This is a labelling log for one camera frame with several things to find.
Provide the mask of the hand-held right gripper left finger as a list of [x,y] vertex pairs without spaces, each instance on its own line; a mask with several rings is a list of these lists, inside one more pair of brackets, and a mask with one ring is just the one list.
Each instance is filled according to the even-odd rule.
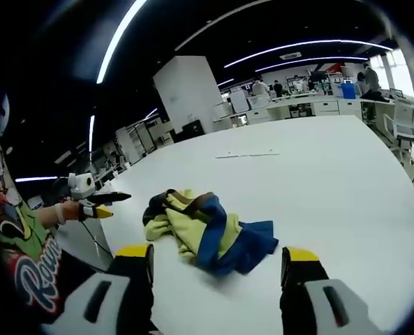
[[44,334],[158,334],[154,305],[154,246],[118,250],[109,269],[87,279],[64,304]]

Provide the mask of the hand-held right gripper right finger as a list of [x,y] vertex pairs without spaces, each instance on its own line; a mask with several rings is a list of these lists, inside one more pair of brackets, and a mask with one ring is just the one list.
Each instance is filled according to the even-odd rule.
[[279,300],[284,334],[386,334],[367,304],[343,281],[331,279],[318,256],[285,246]]

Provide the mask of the person's left hand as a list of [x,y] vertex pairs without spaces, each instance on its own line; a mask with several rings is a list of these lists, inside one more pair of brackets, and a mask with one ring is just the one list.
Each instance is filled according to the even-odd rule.
[[66,200],[61,203],[61,210],[65,221],[78,221],[80,219],[80,203]]

